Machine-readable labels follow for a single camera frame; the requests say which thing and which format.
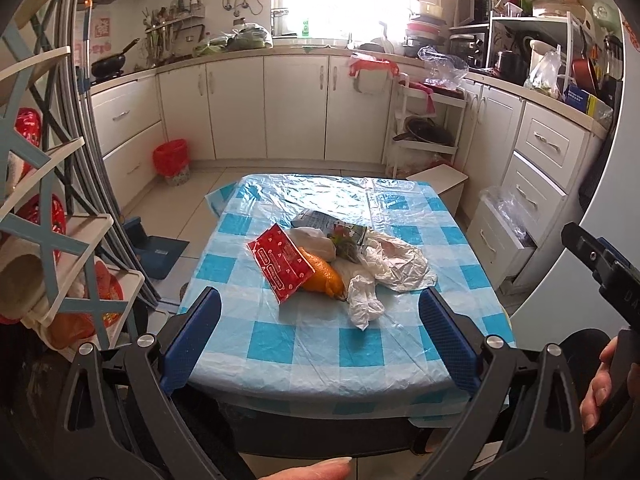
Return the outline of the person right hand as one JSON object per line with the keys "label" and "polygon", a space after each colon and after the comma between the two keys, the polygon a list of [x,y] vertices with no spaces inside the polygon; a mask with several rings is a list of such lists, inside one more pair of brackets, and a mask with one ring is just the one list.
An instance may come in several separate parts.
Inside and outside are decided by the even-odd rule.
{"label": "person right hand", "polygon": [[579,407],[582,431],[587,432],[599,421],[602,406],[612,391],[611,364],[617,348],[617,337],[614,337],[600,353],[600,365],[591,379],[585,397]]}

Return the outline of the person left hand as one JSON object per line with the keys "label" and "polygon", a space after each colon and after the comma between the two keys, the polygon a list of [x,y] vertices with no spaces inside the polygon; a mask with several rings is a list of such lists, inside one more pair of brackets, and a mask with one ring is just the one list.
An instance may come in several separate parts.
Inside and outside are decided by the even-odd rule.
{"label": "person left hand", "polygon": [[337,457],[305,467],[288,468],[262,480],[345,480],[352,472],[351,457]]}

